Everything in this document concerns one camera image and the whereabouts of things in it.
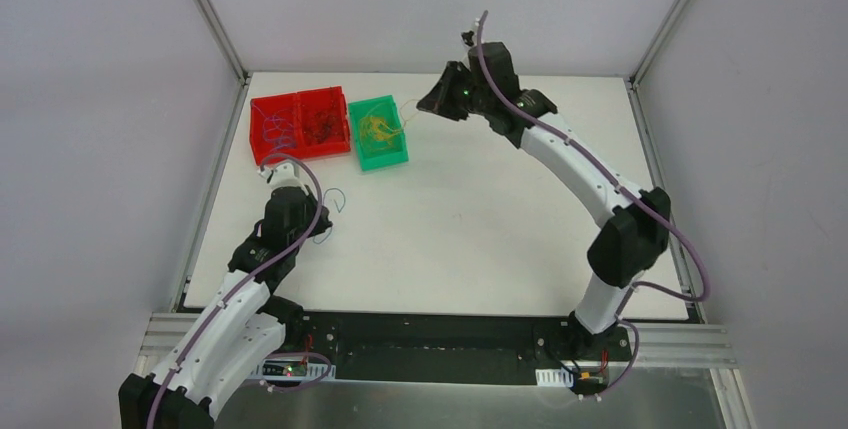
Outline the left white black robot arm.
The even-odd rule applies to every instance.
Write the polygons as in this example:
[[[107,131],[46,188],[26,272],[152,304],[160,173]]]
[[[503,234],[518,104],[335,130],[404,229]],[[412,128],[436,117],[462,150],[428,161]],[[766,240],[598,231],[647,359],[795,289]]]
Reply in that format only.
[[[121,427],[212,428],[264,359],[297,351],[305,339],[304,309],[275,291],[306,240],[331,227],[321,189],[303,183],[273,189],[191,328],[154,369],[131,374],[120,386]]]

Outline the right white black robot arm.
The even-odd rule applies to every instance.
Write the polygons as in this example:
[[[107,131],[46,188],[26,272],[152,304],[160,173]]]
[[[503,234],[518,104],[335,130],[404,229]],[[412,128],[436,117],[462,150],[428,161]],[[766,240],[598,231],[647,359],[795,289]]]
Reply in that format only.
[[[473,46],[466,60],[447,62],[417,108],[453,121],[485,118],[494,133],[539,161],[583,204],[599,233],[587,251],[592,276],[568,317],[565,337],[573,354],[595,357],[607,346],[628,289],[668,248],[669,195],[659,187],[642,189],[594,156],[551,99],[521,88],[501,42]]]

